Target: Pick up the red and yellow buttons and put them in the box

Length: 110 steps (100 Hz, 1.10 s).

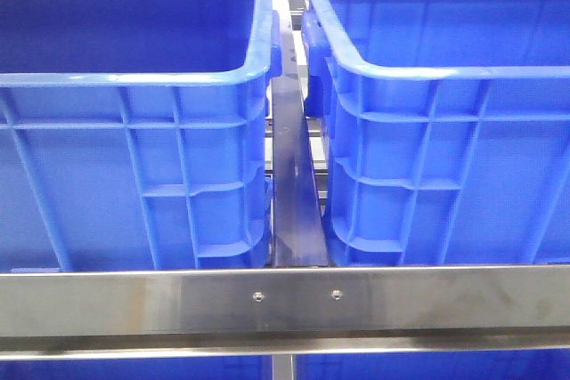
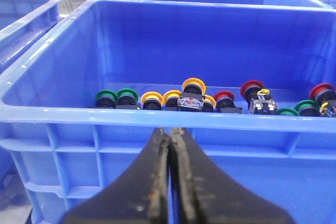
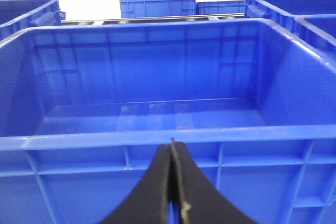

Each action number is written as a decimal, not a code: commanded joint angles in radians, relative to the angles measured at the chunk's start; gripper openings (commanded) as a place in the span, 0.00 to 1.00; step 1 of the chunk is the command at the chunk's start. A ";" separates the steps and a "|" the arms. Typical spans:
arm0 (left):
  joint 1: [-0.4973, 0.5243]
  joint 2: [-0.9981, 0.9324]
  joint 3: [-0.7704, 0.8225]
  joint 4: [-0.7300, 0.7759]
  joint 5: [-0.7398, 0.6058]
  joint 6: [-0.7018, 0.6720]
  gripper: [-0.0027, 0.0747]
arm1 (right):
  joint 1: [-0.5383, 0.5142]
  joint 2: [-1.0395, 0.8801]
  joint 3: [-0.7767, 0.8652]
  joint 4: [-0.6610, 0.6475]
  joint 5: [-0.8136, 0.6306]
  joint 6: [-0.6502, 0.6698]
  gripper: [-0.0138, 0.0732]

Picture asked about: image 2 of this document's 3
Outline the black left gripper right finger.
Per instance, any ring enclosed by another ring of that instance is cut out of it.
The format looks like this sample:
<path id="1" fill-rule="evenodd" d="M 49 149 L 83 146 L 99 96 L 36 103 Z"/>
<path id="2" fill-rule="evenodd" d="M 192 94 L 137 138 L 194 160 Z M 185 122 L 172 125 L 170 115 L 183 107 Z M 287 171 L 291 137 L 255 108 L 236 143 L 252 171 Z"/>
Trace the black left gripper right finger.
<path id="1" fill-rule="evenodd" d="M 283 208 L 234 181 L 201 149 L 188 129 L 170 130 L 176 223 L 294 223 Z"/>

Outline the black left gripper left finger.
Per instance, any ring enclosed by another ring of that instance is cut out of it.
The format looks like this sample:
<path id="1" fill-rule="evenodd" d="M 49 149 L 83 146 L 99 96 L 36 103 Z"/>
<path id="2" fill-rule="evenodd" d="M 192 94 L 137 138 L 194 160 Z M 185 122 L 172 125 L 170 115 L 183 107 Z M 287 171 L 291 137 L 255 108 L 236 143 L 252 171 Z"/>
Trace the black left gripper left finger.
<path id="1" fill-rule="evenodd" d="M 60 223 L 167 223 L 169 144 L 164 129 L 154 129 L 123 174 L 67 211 Z"/>

